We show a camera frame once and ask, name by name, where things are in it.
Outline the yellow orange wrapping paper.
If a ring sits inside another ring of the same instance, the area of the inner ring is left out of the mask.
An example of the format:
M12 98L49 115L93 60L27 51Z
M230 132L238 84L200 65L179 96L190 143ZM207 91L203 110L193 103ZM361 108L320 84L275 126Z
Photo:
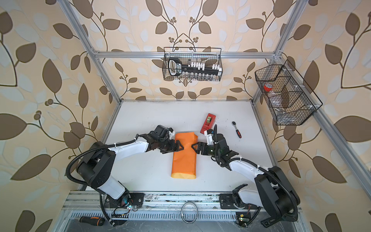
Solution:
M174 152L172 178L177 179L196 179L196 152L191 147L198 142L198 136L193 132L178 133L175 136L179 140L184 150Z

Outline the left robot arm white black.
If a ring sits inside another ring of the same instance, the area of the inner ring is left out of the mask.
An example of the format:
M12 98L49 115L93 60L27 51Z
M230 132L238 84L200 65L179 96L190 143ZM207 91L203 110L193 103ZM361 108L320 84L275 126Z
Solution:
M66 177L81 185L87 185L100 194L118 200L128 193L127 189L112 175L116 161L158 149L162 154L184 150L180 141L173 139L172 128L158 125L145 134L137 134L128 142L106 145L100 141L76 156L66 167Z

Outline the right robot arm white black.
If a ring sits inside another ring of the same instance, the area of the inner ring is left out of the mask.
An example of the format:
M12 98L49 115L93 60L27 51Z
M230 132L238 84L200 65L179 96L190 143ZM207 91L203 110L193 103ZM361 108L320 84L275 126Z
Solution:
M230 194L228 203L236 209L254 205L259 212L264 209L269 218L261 221L268 228L279 221L296 222L299 217L300 198L286 175L278 166L262 167L243 158L229 148L223 134L217 128L205 131L206 142L193 144L200 155L210 156L220 167L237 172L254 182L254 186L241 184Z

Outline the red tape dispenser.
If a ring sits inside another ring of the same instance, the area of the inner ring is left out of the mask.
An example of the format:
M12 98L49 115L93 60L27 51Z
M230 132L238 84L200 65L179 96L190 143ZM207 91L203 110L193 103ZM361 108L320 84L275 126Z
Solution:
M216 116L209 113L204 121L204 124L201 128L200 133L204 134L205 131L210 130L214 125L215 119L216 119Z

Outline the red capped plastic bottle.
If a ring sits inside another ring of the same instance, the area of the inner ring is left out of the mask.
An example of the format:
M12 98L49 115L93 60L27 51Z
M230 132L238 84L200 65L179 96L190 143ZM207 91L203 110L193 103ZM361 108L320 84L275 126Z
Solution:
M273 89L273 85L271 83L265 83L263 89L266 93L269 93Z

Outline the orange black screwdriver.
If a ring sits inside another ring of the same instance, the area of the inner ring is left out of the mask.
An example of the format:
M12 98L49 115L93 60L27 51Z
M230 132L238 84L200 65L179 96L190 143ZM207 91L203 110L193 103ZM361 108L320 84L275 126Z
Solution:
M81 217L79 219L80 223L86 223L92 226L103 226L106 219L103 217Z

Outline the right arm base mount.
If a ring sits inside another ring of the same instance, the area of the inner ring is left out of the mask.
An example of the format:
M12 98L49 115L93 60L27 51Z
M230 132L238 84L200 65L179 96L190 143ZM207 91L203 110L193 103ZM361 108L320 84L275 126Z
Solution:
M219 194L221 209L239 209L239 210L256 210L258 207L252 204L243 203L238 194L221 193Z

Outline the aluminium front rail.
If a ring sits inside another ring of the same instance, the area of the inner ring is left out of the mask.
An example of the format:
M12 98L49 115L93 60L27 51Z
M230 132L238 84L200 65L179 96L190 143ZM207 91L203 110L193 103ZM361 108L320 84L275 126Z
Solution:
M109 208L106 214L114 220L171 220L171 221L231 221L241 216L252 216L253 209L221 209L219 194L228 192L143 192L144 203L140 208Z

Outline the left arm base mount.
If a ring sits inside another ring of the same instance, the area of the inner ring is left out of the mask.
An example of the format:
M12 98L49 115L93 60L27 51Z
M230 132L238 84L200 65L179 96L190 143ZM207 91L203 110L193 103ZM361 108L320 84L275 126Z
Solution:
M144 203L144 196L145 194L142 192L125 193L117 200L113 199L111 196L107 196L105 200L105 206L109 208L127 208L129 206L140 208Z

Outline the socket set black rail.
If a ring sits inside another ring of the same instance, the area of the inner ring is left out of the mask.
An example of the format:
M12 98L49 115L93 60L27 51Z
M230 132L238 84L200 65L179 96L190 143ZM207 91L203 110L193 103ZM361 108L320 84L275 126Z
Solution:
M169 58L167 64L168 71L171 76L183 77L216 77L222 76L222 68L219 65L213 64L212 67L207 67L206 63L191 62L183 64L178 58Z

